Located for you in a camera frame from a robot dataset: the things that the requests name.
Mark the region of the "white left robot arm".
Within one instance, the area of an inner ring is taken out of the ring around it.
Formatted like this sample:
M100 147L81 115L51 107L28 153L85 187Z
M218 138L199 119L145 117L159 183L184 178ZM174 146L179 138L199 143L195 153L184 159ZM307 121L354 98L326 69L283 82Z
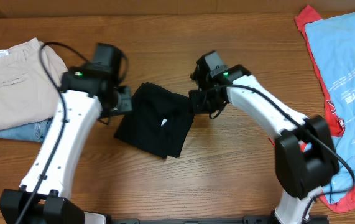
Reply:
M32 167L17 190L1 194L6 223L111 223L110 215L85 212L70 199L95 122L132 111L130 89L121 82L117 65L86 63L64 73L53 122Z

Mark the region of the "black t-shirt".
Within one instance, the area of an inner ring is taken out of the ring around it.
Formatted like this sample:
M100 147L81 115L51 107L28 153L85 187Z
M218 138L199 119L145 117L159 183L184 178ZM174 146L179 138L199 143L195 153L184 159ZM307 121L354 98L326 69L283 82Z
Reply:
M136 90L132 104L114 137L163 159L180 157L194 118L189 97L147 82Z

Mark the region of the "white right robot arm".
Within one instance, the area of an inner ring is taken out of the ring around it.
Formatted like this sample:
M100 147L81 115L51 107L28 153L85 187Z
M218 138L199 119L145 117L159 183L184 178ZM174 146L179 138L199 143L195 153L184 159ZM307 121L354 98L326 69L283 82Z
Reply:
M197 84L189 96L195 114L217 117L230 103L243 110L267 133L274 144L275 174L282 198L270 215L245 216L243 223L328 223L310 210L339 162L327 122L312 119L270 94L242 65L199 65L190 75Z

